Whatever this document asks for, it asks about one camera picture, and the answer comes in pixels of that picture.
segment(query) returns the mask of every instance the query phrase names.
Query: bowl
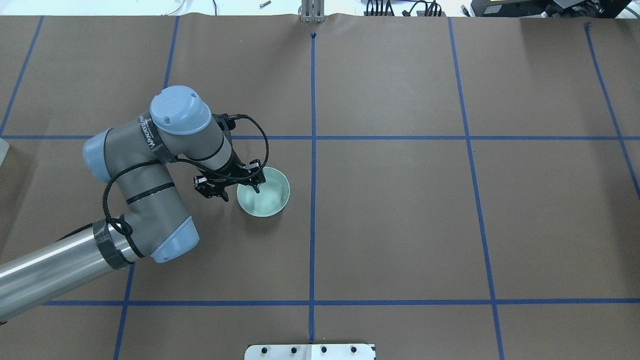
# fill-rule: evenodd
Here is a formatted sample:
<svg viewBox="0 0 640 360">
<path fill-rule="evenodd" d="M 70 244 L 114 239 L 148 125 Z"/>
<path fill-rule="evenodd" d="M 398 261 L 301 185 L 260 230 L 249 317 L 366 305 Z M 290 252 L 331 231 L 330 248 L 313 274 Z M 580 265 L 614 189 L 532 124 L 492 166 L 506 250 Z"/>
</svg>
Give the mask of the bowl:
<svg viewBox="0 0 640 360">
<path fill-rule="evenodd" d="M 291 188 L 287 177 L 272 167 L 264 167 L 264 184 L 259 185 L 260 193 L 253 187 L 238 185 L 237 198 L 240 207 L 249 215 L 259 218 L 273 216 L 280 212 L 289 201 Z"/>
</svg>

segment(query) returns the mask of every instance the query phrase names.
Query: blue tape line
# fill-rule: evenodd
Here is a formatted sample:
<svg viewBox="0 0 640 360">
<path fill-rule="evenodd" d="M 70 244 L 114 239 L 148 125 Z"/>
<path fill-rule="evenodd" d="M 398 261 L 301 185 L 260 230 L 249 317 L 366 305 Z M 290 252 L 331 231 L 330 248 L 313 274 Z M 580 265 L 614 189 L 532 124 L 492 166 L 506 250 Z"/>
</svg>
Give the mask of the blue tape line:
<svg viewBox="0 0 640 360">
<path fill-rule="evenodd" d="M 15 139 L 15 140 L 32 140 L 32 139 L 44 139 L 44 140 L 84 140 L 90 139 L 90 135 L 3 135 L 3 139 Z"/>
<path fill-rule="evenodd" d="M 589 28 L 591 26 L 592 24 L 590 22 L 584 25 L 584 33 L 587 35 L 587 43 L 589 44 L 589 51 L 591 51 L 591 59 L 593 60 L 593 66 L 596 69 L 596 75 L 598 76 L 600 87 L 602 88 L 602 93 L 604 94 L 604 99 L 607 101 L 607 107 L 609 108 L 611 121 L 613 121 L 613 126 L 616 128 L 616 134 L 618 134 L 618 140 L 620 141 L 622 154 L 625 156 L 625 161 L 627 162 L 627 168 L 629 169 L 631 180 L 633 181 L 634 187 L 636 188 L 636 195 L 638 199 L 640 199 L 640 186 L 638 186 L 636 173 L 634 172 L 634 167 L 631 165 L 631 159 L 629 158 L 629 153 L 627 152 L 627 147 L 625 146 L 625 141 L 622 137 L 620 126 L 618 125 L 618 119 L 616 119 L 616 113 L 613 111 L 613 105 L 611 105 L 611 100 L 609 98 L 609 93 L 607 92 L 607 87 L 604 85 L 604 80 L 602 79 L 602 74 L 600 73 L 600 67 L 598 66 L 598 60 L 596 59 L 596 52 L 593 49 L 593 43 L 591 42 L 591 34 L 589 34 Z"/>
<path fill-rule="evenodd" d="M 11 99 L 9 99 L 9 105 L 7 105 L 6 111 L 4 112 L 2 124 L 0 124 L 0 136 L 2 136 L 2 133 L 4 133 L 6 122 L 9 121 L 9 114 L 11 113 L 11 108 L 13 107 L 15 96 L 18 94 L 18 89 L 20 88 L 20 83 L 22 82 L 24 71 L 27 69 L 27 64 L 29 63 L 29 59 L 31 58 L 31 53 L 33 52 L 33 48 L 36 45 L 36 40 L 38 39 L 38 34 L 40 34 L 40 29 L 42 29 L 43 21 L 44 21 L 44 16 L 41 16 L 40 20 L 38 21 L 38 26 L 36 27 L 36 32 L 33 34 L 33 38 L 31 39 L 31 45 L 29 45 L 29 51 L 27 51 L 27 56 L 24 58 L 24 62 L 22 63 L 22 68 L 20 68 L 20 73 L 18 74 L 18 80 L 15 81 L 15 86 L 13 87 L 13 92 L 11 93 Z"/>
<path fill-rule="evenodd" d="M 502 299 L 498 305 L 535 305 L 535 304 L 640 304 L 639 298 L 601 298 L 601 299 Z"/>
<path fill-rule="evenodd" d="M 173 36 L 171 38 L 171 47 L 169 48 L 169 60 L 166 62 L 166 72 L 164 73 L 163 89 L 169 86 L 169 76 L 171 75 L 171 64 L 173 62 L 173 50 L 175 49 L 175 39 L 178 36 L 178 25 L 180 25 L 180 17 L 175 17 L 175 24 L 173 25 Z"/>
<path fill-rule="evenodd" d="M 141 307 L 257 307 L 257 306 L 456 306 L 456 305 L 536 305 L 536 304 L 640 304 L 640 298 L 568 299 L 443 299 L 443 300 L 130 300 L 127 306 Z M 117 300 L 52 300 L 45 306 L 123 306 Z"/>
<path fill-rule="evenodd" d="M 438 136 L 438 135 L 344 135 L 344 136 L 317 136 L 318 140 L 464 140 L 464 136 Z"/>
<path fill-rule="evenodd" d="M 118 300 L 51 300 L 45 306 L 122 306 L 124 302 Z"/>
<path fill-rule="evenodd" d="M 471 135 L 471 140 L 617 140 L 615 136 L 483 136 Z"/>
<path fill-rule="evenodd" d="M 476 164 L 474 162 L 474 153 L 471 148 L 471 137 L 469 134 L 469 125 L 467 122 L 467 109 L 465 107 L 465 97 L 462 92 L 462 80 L 460 79 L 460 67 L 458 65 L 458 54 L 456 53 L 456 41 L 453 33 L 453 23 L 451 18 L 449 21 L 449 36 L 451 38 L 451 51 L 453 54 L 453 64 L 456 71 L 456 82 L 458 84 L 458 97 L 460 98 L 460 110 L 462 113 L 462 123 L 465 128 L 465 136 L 467 138 L 467 153 L 469 156 L 469 167 L 471 169 L 471 180 L 474 185 L 474 195 L 476 197 L 476 210 L 478 214 L 478 224 L 480 226 L 480 237 L 482 239 L 482 248 L 484 252 L 484 265 L 486 267 L 486 277 L 489 283 L 489 295 L 492 301 L 493 325 L 495 327 L 495 339 L 498 345 L 498 356 L 500 360 L 504 360 L 504 348 L 502 346 L 502 332 L 500 331 L 500 320 L 498 317 L 498 306 L 495 303 L 495 288 L 493 286 L 493 274 L 491 271 L 491 260 L 489 258 L 489 246 L 486 242 L 486 233 L 484 231 L 484 217 L 482 214 L 482 204 L 480 203 L 480 193 L 478 191 L 478 183 L 476 177 Z"/>
<path fill-rule="evenodd" d="M 309 343 L 315 338 L 316 299 L 316 33 L 311 33 L 311 214 L 309 236 Z"/>
<path fill-rule="evenodd" d="M 308 306 L 307 300 L 132 300 L 129 306 Z"/>
<path fill-rule="evenodd" d="M 129 308 L 129 295 L 131 294 L 131 284 L 133 282 L 133 272 L 136 264 L 129 267 L 129 276 L 127 277 L 127 287 L 124 291 L 124 301 L 122 304 L 122 312 L 120 313 L 120 325 L 118 326 L 118 337 L 116 338 L 116 347 L 113 351 L 113 360 L 118 360 L 120 356 L 120 347 L 122 346 L 122 335 L 124 334 L 124 323 L 127 321 L 127 310 Z"/>
<path fill-rule="evenodd" d="M 491 305 L 491 300 L 317 300 L 316 306 Z"/>
<path fill-rule="evenodd" d="M 262 135 L 232 135 L 233 140 L 264 140 Z M 269 135 L 269 140 L 312 140 L 313 136 Z"/>
</svg>

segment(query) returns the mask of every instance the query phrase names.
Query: black cable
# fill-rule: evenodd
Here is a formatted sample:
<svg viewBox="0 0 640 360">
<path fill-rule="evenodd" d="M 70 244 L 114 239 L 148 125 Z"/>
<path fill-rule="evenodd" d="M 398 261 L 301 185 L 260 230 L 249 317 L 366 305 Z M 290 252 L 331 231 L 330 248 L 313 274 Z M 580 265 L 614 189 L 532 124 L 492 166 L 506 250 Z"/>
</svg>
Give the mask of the black cable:
<svg viewBox="0 0 640 360">
<path fill-rule="evenodd" d="M 437 16 L 436 12 L 438 11 L 438 8 L 436 6 L 440 6 L 440 4 L 436 3 L 436 1 L 433 0 L 427 12 L 424 13 L 424 16 Z"/>
<path fill-rule="evenodd" d="M 414 2 L 411 9 L 409 9 L 409 16 L 411 16 L 411 12 L 413 11 L 413 8 L 415 8 L 415 6 L 418 5 L 419 3 L 424 3 L 424 13 L 425 14 L 427 13 L 427 7 L 429 6 L 429 3 L 427 3 L 425 0 L 418 0 Z"/>
<path fill-rule="evenodd" d="M 124 174 L 130 171 L 136 170 L 137 168 L 147 167 L 150 165 L 160 165 L 160 164 L 161 162 L 159 160 L 151 160 L 151 161 L 145 161 L 144 163 L 135 164 L 117 173 L 116 176 L 112 177 L 107 183 L 107 186 L 104 188 L 104 193 L 102 193 L 102 210 L 104 212 L 104 219 L 107 222 L 107 224 L 113 226 L 113 228 L 118 233 L 124 236 L 131 236 L 131 234 L 133 234 L 133 229 L 131 229 L 131 225 L 129 225 L 126 221 L 120 220 L 119 218 L 111 217 L 111 213 L 109 212 L 108 199 L 109 199 L 109 192 L 111 191 L 111 187 L 113 186 L 113 183 L 115 183 L 115 181 L 120 176 L 123 176 Z"/>
<path fill-rule="evenodd" d="M 92 222 L 90 222 L 89 224 L 86 224 L 86 225 L 84 225 L 84 226 L 82 226 L 82 227 L 78 227 L 76 230 L 73 230 L 72 232 L 70 232 L 70 233 L 68 233 L 68 234 L 64 235 L 64 236 L 63 236 L 63 237 L 61 237 L 60 239 L 57 239 L 55 242 L 57 243 L 58 241 L 60 241 L 60 240 L 62 240 L 62 239 L 66 239 L 66 238 L 68 238 L 69 236 L 72 236 L 72 235 L 75 235 L 75 234 L 77 234 L 77 233 L 79 233 L 79 232 L 81 232 L 81 231 L 87 230 L 87 229 L 88 229 L 88 228 L 90 228 L 91 226 L 93 226 L 93 223 L 92 223 Z"/>
<path fill-rule="evenodd" d="M 632 14 L 634 14 L 638 19 L 640 19 L 640 14 L 638 14 L 635 10 L 631 9 L 628 6 L 625 8 L 625 10 L 630 12 L 630 13 L 632 13 Z"/>
<path fill-rule="evenodd" d="M 466 17 L 471 17 L 471 14 L 469 13 L 469 10 L 467 10 L 466 6 L 460 5 L 460 10 L 462 11 L 463 14 L 465 14 Z"/>
<path fill-rule="evenodd" d="M 394 7 L 391 6 L 391 0 L 387 0 L 387 7 L 385 8 L 385 16 L 388 15 L 388 11 L 391 10 L 391 16 L 396 16 L 394 14 Z"/>
</svg>

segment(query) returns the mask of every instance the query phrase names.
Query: silver metal arm segment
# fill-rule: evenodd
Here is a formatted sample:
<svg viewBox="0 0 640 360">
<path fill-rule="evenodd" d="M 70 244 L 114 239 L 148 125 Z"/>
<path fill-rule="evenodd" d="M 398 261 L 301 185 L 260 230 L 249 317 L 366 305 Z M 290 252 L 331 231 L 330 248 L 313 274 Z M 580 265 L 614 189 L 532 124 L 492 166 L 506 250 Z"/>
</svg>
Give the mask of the silver metal arm segment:
<svg viewBox="0 0 640 360">
<path fill-rule="evenodd" d="M 105 183 L 133 165 L 161 162 L 117 179 L 130 209 L 120 219 L 132 233 L 126 236 L 100 219 L 92 228 L 1 265 L 0 322 L 144 256 L 162 263 L 191 250 L 199 236 L 165 166 L 180 154 L 211 170 L 239 163 L 230 137 L 186 86 L 164 89 L 136 120 L 89 139 L 85 162 Z"/>
</svg>

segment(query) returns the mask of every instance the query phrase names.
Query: blue painter's tape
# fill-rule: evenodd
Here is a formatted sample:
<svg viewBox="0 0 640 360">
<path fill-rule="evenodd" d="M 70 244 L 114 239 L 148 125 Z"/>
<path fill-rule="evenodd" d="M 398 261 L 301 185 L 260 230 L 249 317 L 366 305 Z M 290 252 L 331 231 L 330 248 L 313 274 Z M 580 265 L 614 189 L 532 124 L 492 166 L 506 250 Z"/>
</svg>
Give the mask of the blue painter's tape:
<svg viewBox="0 0 640 360">
<path fill-rule="evenodd" d="M 31 45 L 29 45 L 29 51 L 27 51 L 27 56 L 22 63 L 22 68 L 20 69 L 20 74 L 18 74 L 18 79 L 15 82 L 15 86 L 13 87 L 13 92 L 11 94 L 11 98 L 9 99 L 9 104 L 6 107 L 6 111 L 4 113 L 4 117 L 2 123 L 0 123 L 0 136 L 4 133 L 4 129 L 6 127 L 6 123 L 9 120 L 9 114 L 11 113 L 11 108 L 13 107 L 13 102 L 15 101 L 15 97 L 18 94 L 18 89 L 20 88 L 20 84 L 22 83 L 22 77 L 24 76 L 24 72 L 27 69 L 27 65 L 29 64 L 29 59 L 31 57 L 31 53 L 33 52 L 33 48 L 36 45 L 36 40 L 38 40 L 38 34 L 40 34 L 40 29 L 42 29 L 42 23 L 44 21 L 44 15 L 40 17 L 40 21 L 38 21 L 38 26 L 36 27 L 36 32 L 33 34 L 33 38 L 31 39 Z"/>
<path fill-rule="evenodd" d="M 478 224 L 480 226 L 480 237 L 482 239 L 483 252 L 484 252 L 484 265 L 486 268 L 486 277 L 489 284 L 489 295 L 491 296 L 492 312 L 493 312 L 493 326 L 495 327 L 495 339 L 498 345 L 498 358 L 504 360 L 504 347 L 502 346 L 502 332 L 500 330 L 500 320 L 498 316 L 498 306 L 495 303 L 495 287 L 493 285 L 493 274 L 491 270 L 491 260 L 489 258 L 489 246 L 486 242 L 486 233 L 484 231 L 484 217 L 482 213 L 482 204 L 480 201 L 480 193 L 478 190 L 477 176 L 476 176 L 476 164 L 474 162 L 474 152 L 471 147 L 471 134 L 469 131 L 469 124 L 467 121 L 467 107 L 465 106 L 465 96 L 462 92 L 462 80 L 460 77 L 460 66 L 458 65 L 458 54 L 456 51 L 456 37 L 453 32 L 453 23 L 451 18 L 449 21 L 449 37 L 451 38 L 451 52 L 453 55 L 453 65 L 456 72 L 456 82 L 458 84 L 458 97 L 460 98 L 460 110 L 462 113 L 462 123 L 465 128 L 465 138 L 467 139 L 467 153 L 469 156 L 469 167 L 471 169 L 471 180 L 474 185 L 474 195 L 476 197 L 476 209 L 478 214 Z"/>
<path fill-rule="evenodd" d="M 309 342 L 315 338 L 316 299 L 316 33 L 311 33 L 311 211 L 309 236 Z"/>
<path fill-rule="evenodd" d="M 625 145 L 625 139 L 622 136 L 622 130 L 620 129 L 620 125 L 618 124 L 616 113 L 613 111 L 613 105 L 611 104 L 611 99 L 609 98 L 607 87 L 604 85 L 604 79 L 602 78 L 602 73 L 600 72 L 600 66 L 598 65 L 598 59 L 596 58 L 596 52 L 593 49 L 593 42 L 591 41 L 591 33 L 589 32 L 589 28 L 592 28 L 592 27 L 593 27 L 593 24 L 590 22 L 587 22 L 584 25 L 584 33 L 587 36 L 587 44 L 589 45 L 589 51 L 591 52 L 593 67 L 596 70 L 596 76 L 598 76 L 598 81 L 600 82 L 600 88 L 602 88 L 604 99 L 607 102 L 607 108 L 609 109 L 609 114 L 611 115 L 611 121 L 613 122 L 613 126 L 616 129 L 616 134 L 618 135 L 618 140 L 620 141 L 620 147 L 622 148 L 622 154 L 625 157 L 625 162 L 627 163 L 627 168 L 629 169 L 629 174 L 631 175 L 631 181 L 633 182 L 634 188 L 636 189 L 636 196 L 638 197 L 638 199 L 640 199 L 640 184 L 638 184 L 636 172 L 634 171 L 634 167 L 631 164 L 631 159 L 629 158 L 627 146 Z"/>
<path fill-rule="evenodd" d="M 107 163 L 104 160 L 104 142 L 110 130 L 107 129 L 90 138 L 82 146 L 82 156 L 86 167 L 91 170 L 93 176 L 103 183 L 108 183 L 111 179 L 107 170 Z"/>
</svg>

